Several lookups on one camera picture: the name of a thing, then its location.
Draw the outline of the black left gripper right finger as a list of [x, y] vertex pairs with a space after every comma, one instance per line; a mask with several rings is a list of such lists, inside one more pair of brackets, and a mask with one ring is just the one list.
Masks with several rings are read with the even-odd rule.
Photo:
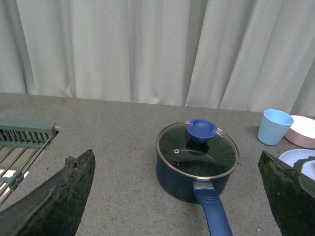
[[272, 215], [283, 236], [315, 234], [315, 181], [301, 173], [305, 162], [291, 167], [263, 151], [258, 163]]

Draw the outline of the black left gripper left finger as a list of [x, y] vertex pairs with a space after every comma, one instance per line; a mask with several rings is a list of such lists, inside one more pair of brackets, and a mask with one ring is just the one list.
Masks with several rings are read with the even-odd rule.
[[74, 236], [81, 222], [95, 174], [91, 149], [0, 213], [2, 236]]

